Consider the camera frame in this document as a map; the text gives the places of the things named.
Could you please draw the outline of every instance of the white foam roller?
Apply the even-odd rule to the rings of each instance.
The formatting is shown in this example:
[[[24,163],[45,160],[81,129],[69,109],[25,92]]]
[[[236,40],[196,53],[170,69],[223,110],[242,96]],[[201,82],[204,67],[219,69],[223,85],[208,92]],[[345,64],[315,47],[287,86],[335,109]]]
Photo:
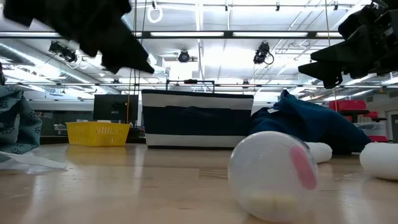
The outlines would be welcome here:
[[[398,180],[398,144],[369,143],[359,160],[368,174],[382,179]]]
[[[331,147],[325,143],[306,142],[310,147],[311,156],[315,159],[317,164],[328,162],[331,159]]]

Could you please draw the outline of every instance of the navy striped bag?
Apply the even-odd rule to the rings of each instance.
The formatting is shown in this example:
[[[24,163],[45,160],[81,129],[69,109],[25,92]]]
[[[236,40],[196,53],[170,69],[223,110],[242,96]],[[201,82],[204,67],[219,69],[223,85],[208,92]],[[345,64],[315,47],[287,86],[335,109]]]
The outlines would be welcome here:
[[[254,97],[218,93],[143,90],[149,148],[234,148],[249,132]]]

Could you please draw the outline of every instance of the plastic basket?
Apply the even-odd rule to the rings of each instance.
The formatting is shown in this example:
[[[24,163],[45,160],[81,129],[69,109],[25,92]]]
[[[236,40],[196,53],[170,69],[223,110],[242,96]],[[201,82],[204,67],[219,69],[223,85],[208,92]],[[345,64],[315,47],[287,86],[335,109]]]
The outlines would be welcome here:
[[[100,122],[67,123],[69,144],[81,146],[124,146],[130,124]]]

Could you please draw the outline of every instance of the ceiling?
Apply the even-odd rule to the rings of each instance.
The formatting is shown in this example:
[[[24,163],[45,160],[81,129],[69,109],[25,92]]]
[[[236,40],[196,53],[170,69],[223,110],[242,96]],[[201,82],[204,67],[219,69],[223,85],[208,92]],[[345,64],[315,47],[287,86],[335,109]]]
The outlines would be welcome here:
[[[369,4],[371,1],[339,0],[338,9],[333,10],[335,1],[327,0],[328,19],[326,20],[324,0],[280,0],[279,11],[275,11],[276,0],[228,0],[228,11],[225,10],[225,0],[163,0],[156,1],[157,8],[161,8],[163,12],[161,20],[157,23],[153,23],[148,19],[148,9],[152,8],[152,1],[146,3],[143,0],[139,0],[137,2],[136,24],[134,24],[134,10],[126,14],[123,20],[133,30],[136,29],[137,32],[141,32],[171,30],[326,31],[327,23],[330,30],[337,30],[338,25],[348,15],[360,10],[365,4]],[[158,16],[159,10],[154,10],[150,13],[152,19],[156,19]],[[37,21],[27,29],[2,18],[2,15],[0,16],[0,20],[1,31],[51,31],[47,26]],[[26,53],[28,56],[39,58],[39,62],[35,64],[36,67],[41,63],[46,63],[60,71],[68,70],[72,74],[72,77],[79,77],[87,80],[87,82],[110,83],[115,79],[119,79],[122,83],[129,83],[129,81],[134,83],[134,72],[131,72],[130,69],[122,69],[117,74],[103,71],[104,68],[101,66],[100,54],[96,58],[89,58],[79,50],[78,44],[65,40],[57,40],[61,44],[75,49],[80,57],[78,63],[67,67],[62,58],[54,56],[49,52],[51,41],[53,40],[1,39],[0,44],[10,46],[11,48],[17,45],[20,47],[21,52],[28,52]],[[275,57],[274,63],[270,66],[266,66],[266,64],[255,65],[252,61],[255,51],[262,41],[269,43],[272,49],[271,52]],[[228,84],[242,84],[242,81],[245,79],[249,80],[250,83],[311,84],[315,79],[300,74],[297,67],[310,63],[310,54],[312,52],[339,42],[341,41],[331,40],[329,43],[328,40],[202,39],[198,43],[196,39],[143,39],[143,46],[157,59],[157,72],[155,74],[140,73],[141,79],[139,81],[141,83],[164,83],[166,79],[165,74],[168,74],[170,75],[170,79],[174,79],[175,77],[179,77],[180,79],[195,78]],[[25,51],[21,44],[25,45],[29,50]],[[177,56],[181,50],[188,50],[190,56],[196,58],[194,62],[189,62],[183,68],[180,67],[181,64],[177,61]],[[202,72],[199,72],[197,59],[199,56]],[[370,82],[369,79],[369,85],[378,85],[380,82],[390,79],[390,77],[371,77],[371,79],[373,82]],[[345,77],[345,82],[349,81],[351,79]],[[127,90],[126,87],[121,86],[111,88],[118,91]],[[281,91],[281,89],[264,88],[261,91]],[[242,88],[226,89],[226,91],[228,90],[235,91],[242,90]],[[314,92],[324,92],[322,89],[316,91],[303,89],[298,91],[296,88],[292,91],[299,96],[309,96],[313,95]]]

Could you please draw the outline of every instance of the patterned fabric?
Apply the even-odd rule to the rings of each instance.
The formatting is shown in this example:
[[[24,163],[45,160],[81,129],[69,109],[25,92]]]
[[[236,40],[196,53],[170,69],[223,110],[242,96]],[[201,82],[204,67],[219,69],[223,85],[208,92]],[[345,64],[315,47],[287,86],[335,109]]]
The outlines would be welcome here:
[[[42,121],[22,91],[0,86],[0,151],[23,154],[39,146]],[[0,162],[8,160],[0,155]]]

